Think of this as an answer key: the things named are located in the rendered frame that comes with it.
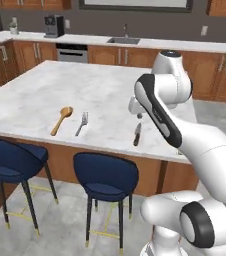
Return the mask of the wooden kitchen island base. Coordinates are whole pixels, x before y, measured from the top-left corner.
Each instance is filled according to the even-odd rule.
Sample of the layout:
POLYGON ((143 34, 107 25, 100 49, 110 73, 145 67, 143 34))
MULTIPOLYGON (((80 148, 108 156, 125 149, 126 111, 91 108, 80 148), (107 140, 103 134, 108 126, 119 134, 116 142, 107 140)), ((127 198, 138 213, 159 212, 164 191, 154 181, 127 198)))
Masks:
MULTIPOLYGON (((77 178, 73 168, 73 156, 78 152, 89 152, 89 149, 57 145, 44 142, 28 141, 10 137, 0 139, 13 143, 27 143, 43 146, 49 153, 49 169, 52 178, 57 181, 76 183, 77 178)), ((135 194, 152 196, 180 190, 195 190, 199 178, 191 164, 177 163, 170 160, 156 160, 143 156, 117 154, 109 155, 122 157, 136 163, 139 170, 139 182, 135 194)))

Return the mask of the metal fork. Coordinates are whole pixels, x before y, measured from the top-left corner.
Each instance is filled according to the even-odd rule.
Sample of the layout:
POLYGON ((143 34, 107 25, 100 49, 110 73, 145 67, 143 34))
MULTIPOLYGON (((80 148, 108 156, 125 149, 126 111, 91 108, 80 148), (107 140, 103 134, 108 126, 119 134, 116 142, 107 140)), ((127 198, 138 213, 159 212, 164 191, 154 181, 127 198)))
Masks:
POLYGON ((77 130, 77 132, 75 133, 75 136, 78 136, 82 127, 88 124, 88 112, 83 112, 82 114, 82 120, 81 120, 81 124, 77 130))

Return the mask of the wooden spoon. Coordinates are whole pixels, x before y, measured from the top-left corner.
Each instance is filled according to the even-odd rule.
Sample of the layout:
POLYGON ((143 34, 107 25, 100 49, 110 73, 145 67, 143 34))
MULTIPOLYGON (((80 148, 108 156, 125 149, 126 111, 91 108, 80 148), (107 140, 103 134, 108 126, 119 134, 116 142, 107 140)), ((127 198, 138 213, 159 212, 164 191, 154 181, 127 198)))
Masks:
POLYGON ((68 107, 63 107, 61 110, 60 110, 60 118, 59 120, 57 121, 56 125, 54 126, 53 130, 51 131, 50 135, 51 136, 55 136, 58 132, 58 129, 62 123, 62 121, 67 118, 67 117, 70 117, 73 113, 73 108, 68 106, 68 107))

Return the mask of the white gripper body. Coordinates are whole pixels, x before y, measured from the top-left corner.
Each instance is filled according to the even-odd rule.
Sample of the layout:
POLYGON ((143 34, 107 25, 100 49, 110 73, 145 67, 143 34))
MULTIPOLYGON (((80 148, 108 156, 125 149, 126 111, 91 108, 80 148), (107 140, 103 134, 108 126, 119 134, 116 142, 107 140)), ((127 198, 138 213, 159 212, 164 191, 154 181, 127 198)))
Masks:
POLYGON ((138 102, 135 96, 132 96, 129 105, 128 110, 131 114, 137 115, 137 114, 143 114, 146 112, 146 110, 142 107, 142 105, 138 102))

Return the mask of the steel sink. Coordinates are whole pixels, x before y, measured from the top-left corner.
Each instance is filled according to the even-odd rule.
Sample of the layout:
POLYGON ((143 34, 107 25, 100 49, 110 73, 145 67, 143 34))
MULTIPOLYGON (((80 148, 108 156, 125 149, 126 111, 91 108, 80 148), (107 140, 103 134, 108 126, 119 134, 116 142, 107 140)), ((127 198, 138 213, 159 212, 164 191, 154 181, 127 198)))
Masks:
POLYGON ((125 37, 112 37, 107 43, 115 43, 115 44, 134 44, 137 45, 139 43, 139 38, 125 38, 125 37))

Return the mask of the blue bar stool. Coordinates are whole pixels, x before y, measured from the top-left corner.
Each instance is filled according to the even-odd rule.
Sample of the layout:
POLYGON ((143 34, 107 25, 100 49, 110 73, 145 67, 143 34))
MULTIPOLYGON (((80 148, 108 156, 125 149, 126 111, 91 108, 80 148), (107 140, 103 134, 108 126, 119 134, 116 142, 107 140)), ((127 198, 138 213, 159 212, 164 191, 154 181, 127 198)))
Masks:
POLYGON ((21 184, 27 198, 35 231, 37 235, 40 235, 28 180, 36 176, 42 169, 45 169, 53 197, 55 201, 58 201, 48 159, 49 154, 45 147, 26 143, 12 143, 0 139, 0 199, 2 200, 7 227, 10 227, 10 223, 4 184, 21 184))
POLYGON ((119 247, 123 252, 124 199, 129 198, 129 216, 132 216, 132 194, 138 184, 139 170, 128 159, 102 153, 79 152, 73 157, 78 182, 87 199, 86 244, 89 244, 92 201, 118 203, 119 247))

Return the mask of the small potted plant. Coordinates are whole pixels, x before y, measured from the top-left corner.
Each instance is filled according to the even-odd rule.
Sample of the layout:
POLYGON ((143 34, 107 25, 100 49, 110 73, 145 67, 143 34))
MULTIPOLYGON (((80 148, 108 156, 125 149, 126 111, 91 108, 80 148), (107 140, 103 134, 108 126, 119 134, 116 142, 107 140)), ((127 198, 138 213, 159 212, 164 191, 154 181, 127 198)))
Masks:
POLYGON ((12 21, 9 24, 9 29, 10 29, 10 33, 13 34, 13 35, 18 35, 19 34, 17 18, 16 17, 12 18, 12 21))

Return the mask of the dark framed window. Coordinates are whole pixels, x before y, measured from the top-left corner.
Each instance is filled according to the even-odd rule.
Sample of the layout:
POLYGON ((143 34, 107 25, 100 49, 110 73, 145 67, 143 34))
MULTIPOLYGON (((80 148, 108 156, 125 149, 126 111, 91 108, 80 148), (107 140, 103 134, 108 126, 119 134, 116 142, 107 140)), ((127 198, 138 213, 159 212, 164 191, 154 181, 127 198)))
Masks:
POLYGON ((190 13, 194 0, 79 0, 84 10, 190 13))

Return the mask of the black coffee machine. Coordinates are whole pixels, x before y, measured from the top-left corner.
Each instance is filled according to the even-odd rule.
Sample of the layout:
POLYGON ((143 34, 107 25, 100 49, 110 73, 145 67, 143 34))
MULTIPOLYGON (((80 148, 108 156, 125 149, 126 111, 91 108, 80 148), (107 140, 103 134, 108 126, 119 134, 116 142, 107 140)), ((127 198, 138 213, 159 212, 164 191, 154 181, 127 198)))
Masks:
POLYGON ((44 17, 45 38, 58 38, 65 34, 64 19, 61 15, 48 15, 44 17))

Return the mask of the steel dishwasher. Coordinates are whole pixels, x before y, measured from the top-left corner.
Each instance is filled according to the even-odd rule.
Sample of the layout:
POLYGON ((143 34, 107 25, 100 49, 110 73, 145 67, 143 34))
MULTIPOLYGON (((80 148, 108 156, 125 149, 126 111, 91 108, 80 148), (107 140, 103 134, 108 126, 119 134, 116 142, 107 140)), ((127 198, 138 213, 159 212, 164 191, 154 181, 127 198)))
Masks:
POLYGON ((83 44, 57 43, 57 59, 65 62, 88 62, 88 46, 83 44))

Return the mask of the wooden wall cupboards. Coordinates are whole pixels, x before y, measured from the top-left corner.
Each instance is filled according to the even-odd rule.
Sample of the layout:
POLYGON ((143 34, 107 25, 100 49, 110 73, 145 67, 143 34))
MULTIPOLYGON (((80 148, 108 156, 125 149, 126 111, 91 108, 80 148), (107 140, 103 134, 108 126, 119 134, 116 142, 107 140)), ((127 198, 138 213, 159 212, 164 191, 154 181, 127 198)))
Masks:
POLYGON ((226 17, 226 0, 208 0, 207 14, 226 17))
POLYGON ((68 10, 71 0, 0 0, 0 8, 27 10, 68 10))

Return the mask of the wooden base cupboards run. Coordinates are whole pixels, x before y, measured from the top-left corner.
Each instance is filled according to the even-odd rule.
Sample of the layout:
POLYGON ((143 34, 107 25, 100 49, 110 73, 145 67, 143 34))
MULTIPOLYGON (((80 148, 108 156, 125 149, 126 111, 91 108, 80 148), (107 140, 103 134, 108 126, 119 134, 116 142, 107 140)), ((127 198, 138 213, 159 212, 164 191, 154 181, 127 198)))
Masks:
POLYGON ((16 40, 0 43, 0 87, 45 60, 57 60, 55 43, 16 40))
MULTIPOLYGON (((93 64, 151 68, 160 49, 89 46, 93 64)), ((193 82, 193 98, 226 102, 226 54, 181 51, 184 69, 193 82)))

